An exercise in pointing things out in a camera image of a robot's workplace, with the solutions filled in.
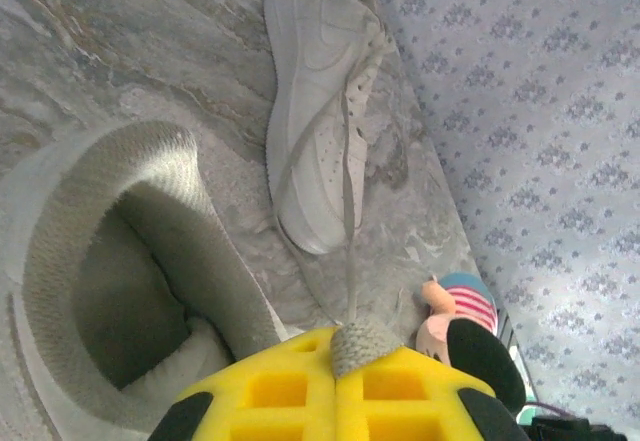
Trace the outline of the aluminium side frame rail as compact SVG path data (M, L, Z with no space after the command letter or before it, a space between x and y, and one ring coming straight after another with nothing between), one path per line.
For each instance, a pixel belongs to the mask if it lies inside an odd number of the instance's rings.
M531 383L527 369L524 365L524 361L520 354L519 344L516 338L514 328L511 323L511 319L506 308L502 305L498 306L498 338L501 343L507 348L509 354L516 364L516 367L525 384L525 390L531 390Z

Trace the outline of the white lace-up sneaker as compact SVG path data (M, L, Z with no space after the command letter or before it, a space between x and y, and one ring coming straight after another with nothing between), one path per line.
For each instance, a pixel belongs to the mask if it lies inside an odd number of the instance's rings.
M356 316L353 244L362 223L367 103L394 41L378 0L264 0L276 71L266 134L274 223L329 319L306 254L346 250L346 307Z
M0 180L0 441L148 441L181 391L295 334L185 127L78 133Z

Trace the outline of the black-haired plush doll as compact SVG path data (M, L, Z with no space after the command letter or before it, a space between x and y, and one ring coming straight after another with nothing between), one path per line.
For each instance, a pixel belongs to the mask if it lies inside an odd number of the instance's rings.
M485 283L464 272L435 276L422 284L428 314L416 334L416 350L482 380L516 415L526 389L509 350L497 337L496 302Z

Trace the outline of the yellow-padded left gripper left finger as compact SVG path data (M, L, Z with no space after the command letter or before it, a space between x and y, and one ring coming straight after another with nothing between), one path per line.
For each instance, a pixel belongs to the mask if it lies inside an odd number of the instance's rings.
M335 380L319 328L183 391L149 441L335 441Z

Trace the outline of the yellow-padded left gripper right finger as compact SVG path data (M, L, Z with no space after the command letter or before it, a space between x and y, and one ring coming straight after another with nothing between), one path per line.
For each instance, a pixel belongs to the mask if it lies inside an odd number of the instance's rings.
M529 441L485 382L401 347L336 382L335 441Z

